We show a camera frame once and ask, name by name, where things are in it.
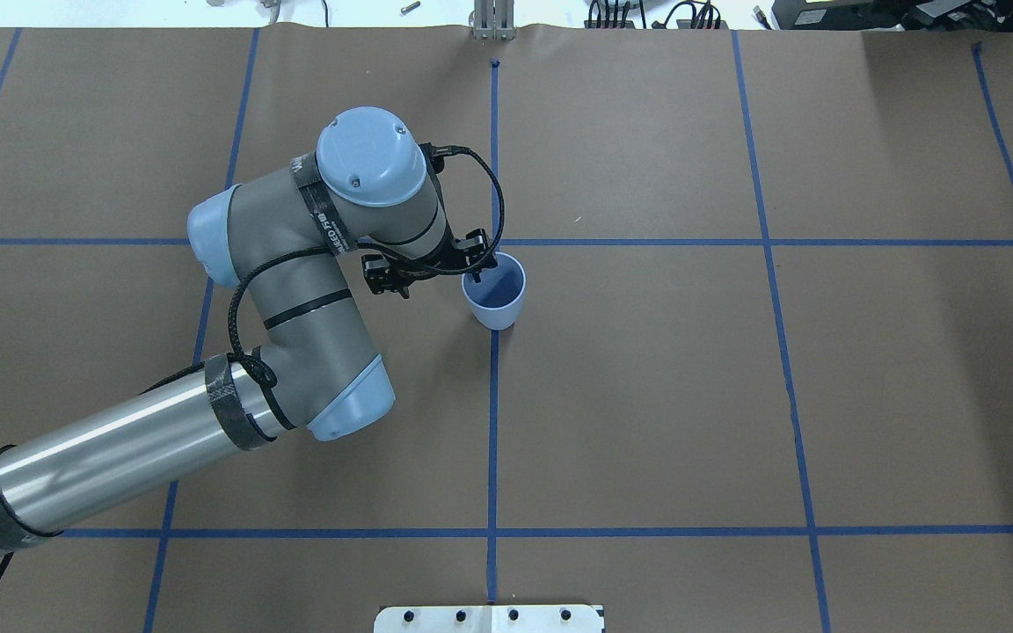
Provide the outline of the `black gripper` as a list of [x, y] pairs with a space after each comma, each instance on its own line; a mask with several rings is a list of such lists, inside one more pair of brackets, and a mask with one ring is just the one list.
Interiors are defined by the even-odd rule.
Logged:
[[361, 257], [363, 279], [373, 294], [397, 293], [407, 299], [409, 287], [434, 276], [463, 276], [496, 266], [499, 237], [489, 237], [485, 229], [475, 229], [463, 239], [455, 239], [453, 230], [446, 228], [440, 241], [426, 255], [414, 258], [402, 255], [393, 244], [361, 241], [370, 255]]

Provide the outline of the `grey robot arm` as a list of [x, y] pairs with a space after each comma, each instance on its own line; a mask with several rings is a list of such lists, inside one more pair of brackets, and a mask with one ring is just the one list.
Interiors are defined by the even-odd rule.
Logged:
[[230, 289], [229, 348], [51, 433], [0, 447], [0, 566], [82, 520], [259, 450], [296, 428], [320, 441], [386, 416], [395, 391], [340, 264], [361, 255], [371, 294], [407, 296], [437, 276], [496, 266], [504, 228], [456, 236], [440, 172], [462, 145], [415, 140], [394, 113], [361, 105], [312, 151], [194, 206], [186, 236], [208, 279]]

